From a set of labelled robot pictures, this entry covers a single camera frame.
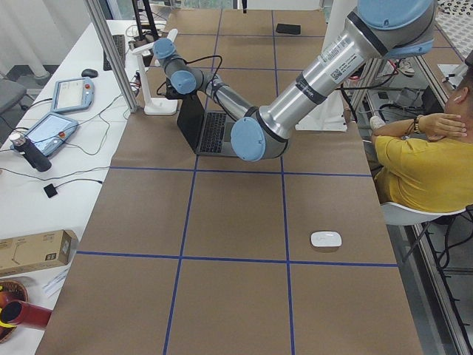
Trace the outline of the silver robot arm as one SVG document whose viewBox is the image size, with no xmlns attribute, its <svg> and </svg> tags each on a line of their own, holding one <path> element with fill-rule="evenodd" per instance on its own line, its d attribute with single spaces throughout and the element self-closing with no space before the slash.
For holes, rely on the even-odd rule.
<svg viewBox="0 0 473 355">
<path fill-rule="evenodd" d="M 204 92 L 226 111 L 233 123 L 228 156 L 258 161 L 281 156 L 295 125 L 366 61 L 429 52 L 436 13 L 436 1 L 359 1 L 338 37 L 271 104 L 260 107 L 218 75 L 189 67 L 171 39 L 157 40 L 153 51 L 178 93 Z"/>
</svg>

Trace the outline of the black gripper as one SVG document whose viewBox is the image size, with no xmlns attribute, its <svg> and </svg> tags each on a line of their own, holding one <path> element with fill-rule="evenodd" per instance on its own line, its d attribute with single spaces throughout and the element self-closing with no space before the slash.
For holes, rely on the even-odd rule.
<svg viewBox="0 0 473 355">
<path fill-rule="evenodd" d="M 172 85 L 167 85 L 165 97 L 169 100 L 180 100 L 183 99 L 183 94 L 180 94 Z"/>
</svg>

